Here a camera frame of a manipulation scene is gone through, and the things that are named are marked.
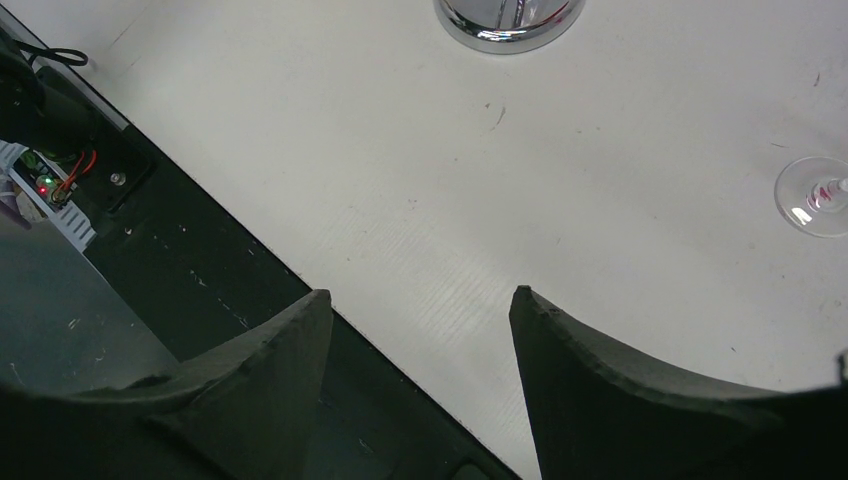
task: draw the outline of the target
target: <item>white table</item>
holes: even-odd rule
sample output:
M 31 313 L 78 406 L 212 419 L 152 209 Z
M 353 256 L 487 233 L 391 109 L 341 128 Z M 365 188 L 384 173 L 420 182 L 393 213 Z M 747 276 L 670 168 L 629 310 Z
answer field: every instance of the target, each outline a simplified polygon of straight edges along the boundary
M 590 0 L 513 57 L 427 0 L 3 4 L 525 477 L 518 284 L 696 372 L 835 381 L 848 242 L 772 191 L 848 158 L 844 0 Z

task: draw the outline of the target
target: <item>screw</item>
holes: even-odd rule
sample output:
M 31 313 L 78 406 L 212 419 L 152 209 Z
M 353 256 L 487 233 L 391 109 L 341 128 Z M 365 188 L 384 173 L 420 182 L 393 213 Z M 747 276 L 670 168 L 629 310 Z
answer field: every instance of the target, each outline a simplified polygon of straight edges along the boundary
M 113 173 L 109 176 L 109 181 L 112 182 L 113 185 L 120 187 L 127 183 L 127 176 L 123 173 Z

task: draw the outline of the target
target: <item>wine glass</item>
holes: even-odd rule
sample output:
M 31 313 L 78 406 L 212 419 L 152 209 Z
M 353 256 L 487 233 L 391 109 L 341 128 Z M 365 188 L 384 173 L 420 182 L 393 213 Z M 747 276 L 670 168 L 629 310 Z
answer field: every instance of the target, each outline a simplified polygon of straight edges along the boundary
M 848 163 L 827 157 L 796 160 L 777 177 L 774 200 L 783 218 L 804 233 L 848 234 Z

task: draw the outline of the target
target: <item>chrome base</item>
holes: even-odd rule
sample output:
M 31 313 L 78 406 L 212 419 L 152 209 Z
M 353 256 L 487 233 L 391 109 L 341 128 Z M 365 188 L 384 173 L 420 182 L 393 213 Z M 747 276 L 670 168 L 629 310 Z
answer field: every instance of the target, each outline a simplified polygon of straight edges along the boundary
M 522 53 L 554 40 L 574 23 L 586 0 L 435 0 L 451 36 L 486 53 Z

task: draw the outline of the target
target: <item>black cable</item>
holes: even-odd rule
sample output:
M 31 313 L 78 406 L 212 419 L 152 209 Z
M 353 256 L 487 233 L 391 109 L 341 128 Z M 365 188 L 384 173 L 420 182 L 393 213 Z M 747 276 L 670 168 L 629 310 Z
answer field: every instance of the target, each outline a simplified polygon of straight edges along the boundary
M 30 67 L 35 65 L 35 60 L 39 57 L 59 62 L 68 67 L 84 67 L 88 65 L 88 55 L 79 50 L 73 50 L 71 48 L 38 48 L 19 40 L 15 40 L 15 44 L 17 44 L 21 51 L 30 54 Z

